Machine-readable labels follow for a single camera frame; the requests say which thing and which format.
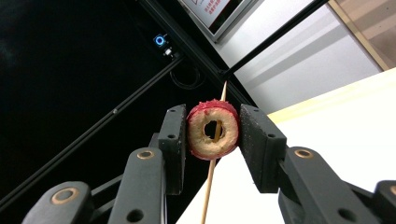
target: metal pole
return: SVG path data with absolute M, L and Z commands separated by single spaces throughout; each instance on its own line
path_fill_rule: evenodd
M 249 54 L 247 54 L 244 58 L 242 58 L 239 62 L 237 62 L 230 69 L 222 72 L 222 77 L 227 80 L 230 76 L 238 71 L 245 64 L 250 62 L 253 58 L 259 55 L 263 50 L 270 47 L 274 44 L 280 37 L 285 35 L 288 31 L 293 29 L 296 25 L 298 25 L 301 21 L 305 20 L 312 13 L 314 13 L 318 8 L 322 7 L 326 4 L 328 0 L 314 0 L 308 6 L 306 6 L 303 10 L 297 13 L 293 18 L 291 18 L 288 22 L 282 25 L 278 30 L 276 30 L 273 34 L 271 34 L 268 38 L 260 43 L 254 50 L 252 50 Z

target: white wall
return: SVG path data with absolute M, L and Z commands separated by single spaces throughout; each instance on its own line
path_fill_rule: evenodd
M 213 46 L 231 67 L 310 2 L 260 1 Z M 380 71 L 324 6 L 235 74 L 259 108 L 272 113 Z

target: black metal frame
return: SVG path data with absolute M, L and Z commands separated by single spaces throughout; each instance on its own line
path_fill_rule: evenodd
M 314 0 L 301 12 L 299 12 L 296 16 L 279 28 L 275 33 L 264 40 L 246 57 L 236 63 L 233 67 L 223 70 L 219 69 L 209 59 L 209 57 L 205 55 L 199 46 L 186 34 L 186 32 L 177 24 L 172 16 L 170 16 L 157 1 L 138 0 L 137 2 L 171 36 L 173 42 L 178 46 L 180 51 L 186 57 L 194 61 L 200 71 L 206 74 L 206 76 L 219 90 L 221 89 L 225 79 L 233 76 L 235 71 L 256 57 L 260 52 L 267 49 L 281 36 L 286 34 L 289 30 L 315 12 L 318 8 L 327 3 L 325 0 Z M 51 169 L 56 167 L 60 162 L 76 151 L 84 142 L 94 136 L 99 130 L 101 130 L 111 120 L 113 120 L 120 112 L 122 112 L 124 108 L 134 102 L 141 94 L 147 91 L 158 80 L 168 74 L 169 71 L 171 71 L 183 60 L 183 57 L 183 55 L 177 56 L 159 74 L 153 77 L 139 90 L 134 92 L 134 94 L 119 104 L 119 106 L 109 112 L 106 116 L 100 119 L 70 146 L 65 148 L 55 158 L 49 161 L 46 165 L 44 165 L 41 169 L 39 169 L 36 173 L 34 173 L 31 177 L 14 189 L 10 194 L 8 194 L 6 198 L 0 201 L 0 212 L 18 197 L 20 197 L 30 187 L 32 187 L 38 180 L 42 179 L 48 172 L 50 172 Z M 340 180 L 338 176 L 332 173 L 331 168 L 319 156 L 318 153 L 308 148 L 288 148 L 286 146 L 286 137 L 283 136 L 281 132 L 278 133 L 277 127 L 274 124 L 269 126 L 272 127 L 272 130 L 268 130 L 268 126 L 263 127 L 262 124 L 265 123 L 268 125 L 268 123 L 271 123 L 270 120 L 258 108 L 249 107 L 248 105 L 254 105 L 254 102 L 245 97 L 244 94 L 242 94 L 233 83 L 229 83 L 228 92 L 239 102 L 239 104 L 242 104 L 241 119 L 245 119 L 244 122 L 251 121 L 250 125 L 245 126 L 247 128 L 243 128 L 242 132 L 257 133 L 254 141 L 248 141 L 247 139 L 241 140 L 241 149 L 244 157 L 247 160 L 247 165 L 253 176 L 255 184 L 262 193 L 275 193 L 278 189 L 281 190 L 279 204 L 282 208 L 284 218 L 288 223 L 315 223 L 318 221 L 321 222 L 322 220 L 325 220 L 327 223 L 338 222 L 340 220 L 358 222 L 357 220 L 360 221 L 361 219 L 367 220 L 369 223 L 375 223 L 377 219 L 383 223 L 394 222 L 396 219 L 395 198 L 394 195 L 391 195 L 391 192 L 389 192 L 389 185 L 395 185 L 394 181 L 379 183 L 374 194 L 346 184 L 344 181 Z M 172 148 L 177 147 L 177 141 L 179 140 L 179 137 L 182 137 L 183 133 L 184 130 L 179 130 L 179 133 L 175 135 L 177 137 L 173 139 L 173 145 L 169 145 L 168 149 L 161 148 L 160 144 L 158 146 L 155 144 L 154 146 L 150 144 L 152 147 L 158 147 L 162 150 L 159 154 L 163 155 L 161 155 L 161 159 L 159 161 L 176 161 L 176 167 L 166 166 L 166 171 L 161 171 L 160 169 L 161 173 L 166 173 L 168 178 L 172 176 L 170 173 L 168 174 L 168 171 L 178 172 L 177 175 L 169 178 L 169 181 L 166 182 L 166 186 L 173 186 L 167 192 L 169 194 L 178 194 L 182 190 L 182 172 L 184 169 L 184 164 L 182 162 L 184 156 L 181 154 L 174 154 Z M 163 136 L 160 137 L 159 135 L 154 135 L 153 142 L 156 142 L 160 139 L 164 139 Z M 304 158 L 304 162 L 301 162 L 301 157 L 299 157 L 299 155 L 296 153 L 297 150 L 302 150 L 305 154 L 312 155 L 312 158 L 314 159 Z M 306 167 L 306 165 L 309 163 L 307 161 L 313 161 L 315 163 L 310 164 L 312 167 Z M 316 172 L 318 172 L 318 168 L 321 172 L 327 172 L 328 176 L 332 177 L 331 182 L 337 186 L 337 188 L 339 187 L 337 189 L 337 193 L 347 195 L 346 197 L 349 198 L 347 203 L 350 206 L 343 208 L 334 206 L 332 209 L 329 209 L 327 200 L 332 199 L 332 197 L 322 197 L 319 199 L 318 196 L 320 191 L 326 186 L 312 184 L 318 181 L 317 176 L 313 179 L 306 179 L 309 178 L 309 176 L 306 175 L 309 170 L 315 169 Z M 117 186 L 121 180 L 122 176 L 119 176 L 116 179 L 110 181 L 112 183 L 111 186 L 113 186 L 113 184 Z M 92 194 L 102 195 L 102 191 L 96 189 L 92 192 Z M 334 204 L 338 205 L 339 203 L 345 203 L 345 201 L 342 202 L 342 199 L 343 198 L 340 198 L 339 201 Z M 113 203 L 114 201 L 110 201 L 102 205 L 96 210 L 95 213 L 93 213 L 93 217 L 99 217 L 102 213 L 109 211 Z M 364 207 L 370 207 L 373 213 L 370 214 L 371 212 L 368 212 L 368 210 Z M 161 204 L 158 206 L 158 209 L 164 209 L 163 199 L 161 200 Z M 327 216 L 327 213 L 329 212 L 328 210 L 332 210 L 330 212 L 333 213 L 334 209 L 336 214 Z
M 359 189 L 341 180 L 316 151 L 288 147 L 286 137 L 259 108 L 241 105 L 240 114 L 240 148 L 248 169 L 259 192 L 280 190 L 285 223 L 396 221 L 396 180 L 379 182 L 374 193 Z M 165 195 L 175 191 L 165 189 L 183 182 L 185 116 L 184 105 L 170 108 L 148 147 L 131 153 L 123 176 L 92 191 L 81 182 L 62 183 L 42 196 L 23 223 L 98 223 L 100 217 L 105 220 L 99 223 L 166 223 Z M 60 197 L 63 206 L 54 203 L 54 195 L 65 189 L 80 194 L 71 191 Z

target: blue light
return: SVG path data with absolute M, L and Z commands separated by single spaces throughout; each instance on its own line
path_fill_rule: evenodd
M 163 39 L 163 37 L 161 35 L 159 35 L 159 36 L 155 37 L 155 43 L 158 46 L 161 46 L 161 45 L 163 45 L 163 43 L 165 43 L 165 39 Z

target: wooden skewer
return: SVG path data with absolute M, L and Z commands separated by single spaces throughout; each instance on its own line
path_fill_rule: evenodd
M 225 101 L 226 90 L 227 90 L 227 81 L 224 82 L 223 92 L 221 94 L 221 99 L 220 99 L 221 101 Z M 214 143 L 217 143 L 219 141 L 220 135 L 221 135 L 221 121 L 218 120 L 216 123 L 215 138 L 213 139 Z M 202 224 L 205 224 L 206 221 L 207 206 L 209 205 L 210 189 L 212 188 L 212 180 L 213 180 L 213 174 L 215 173 L 215 166 L 216 166 L 216 160 L 211 160 L 209 165 L 209 172 L 207 174 L 204 211 L 202 213 L 202 219 L 201 219 Z

